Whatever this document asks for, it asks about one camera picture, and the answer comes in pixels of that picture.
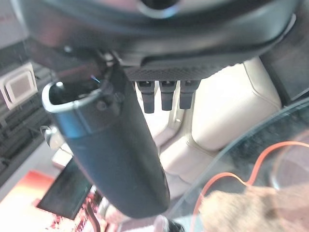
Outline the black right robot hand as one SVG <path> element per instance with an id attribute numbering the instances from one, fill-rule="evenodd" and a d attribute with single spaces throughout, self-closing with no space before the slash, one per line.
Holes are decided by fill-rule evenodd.
<path id="1" fill-rule="evenodd" d="M 85 176 L 125 215 L 169 207 L 144 118 L 155 81 L 169 110 L 177 82 L 189 109 L 202 79 L 263 54 L 297 0 L 16 0 L 30 57 L 56 73 L 42 105 Z"/>

